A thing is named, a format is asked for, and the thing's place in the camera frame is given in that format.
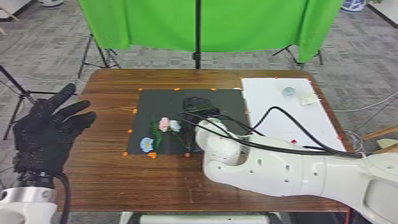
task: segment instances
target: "light stand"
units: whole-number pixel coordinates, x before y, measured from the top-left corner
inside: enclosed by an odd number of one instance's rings
[[[4,140],[7,140],[11,127],[16,123],[16,115],[18,115],[23,100],[29,99],[30,103],[34,104],[36,100],[34,100],[32,94],[57,94],[57,93],[25,90],[2,65],[0,65],[0,72],[4,73],[4,76],[9,79],[14,87],[20,91],[20,93],[18,93],[20,99],[18,99],[18,103],[16,103],[16,109],[14,109],[14,112],[13,112],[13,116],[11,116],[11,120],[9,120],[9,126],[7,126],[7,130],[6,130],[6,134],[4,134]]]
[[[196,60],[196,69],[201,69],[203,60],[203,0],[196,0],[196,52],[192,54],[192,59]]]
[[[290,45],[288,45],[288,46],[276,52],[276,54],[274,54],[272,56],[279,55],[283,51],[288,51],[290,56],[292,56],[292,58],[293,58],[293,62],[295,62],[295,64],[301,66],[301,70],[302,70],[306,64],[301,63],[301,62],[297,61],[297,59],[295,59],[295,55],[293,55],[293,53],[292,53],[292,51],[290,51],[290,47],[292,47],[292,45],[293,45],[293,44],[290,44]],[[324,65],[324,57],[322,57],[322,51],[320,51],[320,50],[318,50],[318,53],[317,53],[315,57],[320,58],[320,65]]]
[[[110,60],[114,61],[114,65],[109,64],[109,61],[107,61],[107,58],[105,58],[105,53],[103,53],[103,49],[102,47],[98,46],[98,43],[96,43],[96,49],[98,49],[98,54],[100,54],[100,57],[102,57],[102,61],[103,61],[103,66],[102,65],[96,65],[93,63],[87,62],[87,54],[89,54],[89,49],[91,49],[91,42],[93,42],[93,39],[94,39],[94,36],[93,34],[89,35],[89,40],[87,40],[87,44],[86,44],[86,50],[84,50],[84,58],[82,58],[82,63],[80,63],[80,68],[78,68],[78,79],[82,77],[82,73],[84,73],[84,66],[94,66],[98,68],[112,68],[114,66],[118,68],[121,68],[121,65],[116,61],[116,58],[114,58],[114,55],[118,55],[116,51],[112,49],[105,49],[105,52],[107,52],[107,56],[110,58]]]

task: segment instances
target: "tripod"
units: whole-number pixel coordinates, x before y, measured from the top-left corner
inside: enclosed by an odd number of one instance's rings
[[[293,58],[293,62],[295,62],[295,64],[301,66],[301,70],[302,70],[306,64],[301,63],[299,60],[295,59],[295,55],[293,55],[293,53],[292,53],[292,51],[290,51],[290,47],[292,47],[292,45],[293,45],[293,44],[290,44],[290,45],[288,45],[288,46],[276,52],[276,54],[274,54],[272,56],[279,55],[279,53],[281,53],[283,51],[288,51],[290,56],[292,56],[292,58]],[[324,56],[322,56],[322,51],[320,51],[320,50],[318,50],[318,53],[317,53],[315,57],[320,58],[320,65],[324,65]]]
[[[16,123],[16,115],[18,115],[18,111],[20,111],[23,100],[27,99],[30,101],[30,103],[34,104],[36,100],[34,100],[32,94],[57,94],[57,93],[25,90],[2,65],[0,65],[0,72],[4,73],[4,76],[9,79],[14,87],[16,87],[16,89],[20,91],[20,93],[16,92],[20,98],[18,98],[16,109],[14,109],[11,120],[9,120],[7,130],[6,130],[6,134],[4,134],[4,140],[7,140],[9,131],[11,131],[14,123]]]
[[[87,62],[87,54],[89,54],[89,49],[91,49],[91,42],[93,42],[93,39],[94,39],[94,42],[96,42],[96,38],[93,36],[93,34],[89,35],[89,40],[87,40],[87,44],[86,44],[86,50],[84,50],[84,58],[82,58],[82,64],[80,64],[80,68],[78,68],[78,79],[82,77],[82,73],[84,73],[84,67],[89,65],[89,66],[94,66],[98,68],[112,68],[112,67],[118,67],[121,68],[121,65],[118,63],[118,60],[114,58],[114,55],[118,55],[116,51],[112,49],[105,49],[105,52],[107,52],[107,56],[110,58],[110,60],[114,61],[114,65],[110,65],[109,61],[107,61],[107,57],[105,57],[105,53],[103,53],[103,49],[100,48],[98,46],[98,43],[96,43],[96,49],[98,49],[98,54],[100,54],[100,57],[102,57],[102,61],[103,61],[103,66],[102,65],[96,65],[93,63]]]

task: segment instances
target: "orange tape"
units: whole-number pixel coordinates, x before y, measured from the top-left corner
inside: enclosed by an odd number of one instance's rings
[[[148,153],[148,156],[150,156],[151,159],[157,159],[157,157],[158,157],[157,152],[150,152],[150,153]]]

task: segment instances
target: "white sheet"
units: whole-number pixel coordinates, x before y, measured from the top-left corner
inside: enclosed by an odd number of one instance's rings
[[[301,104],[302,95],[315,93],[308,79],[245,78],[242,79],[242,84],[251,124],[258,123],[269,108],[279,106],[299,120],[322,143],[340,151],[345,151],[320,101],[311,105]],[[295,89],[295,95],[290,97],[283,95],[286,87]],[[295,140],[301,146],[318,146],[290,121],[290,118],[277,110],[270,112],[258,131],[269,137],[281,138],[290,142]]]

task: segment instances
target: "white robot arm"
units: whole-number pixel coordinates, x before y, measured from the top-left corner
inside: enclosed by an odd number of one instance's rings
[[[46,187],[18,187],[4,190],[0,223],[50,224],[57,211],[55,190]]]
[[[226,130],[221,120],[210,120]],[[224,134],[206,120],[199,126]],[[199,126],[196,140],[205,150],[203,170],[212,181],[270,196],[331,198],[359,211],[373,223],[398,223],[398,153],[347,158],[267,151],[244,146]],[[263,145],[308,151],[265,136],[244,138]]]

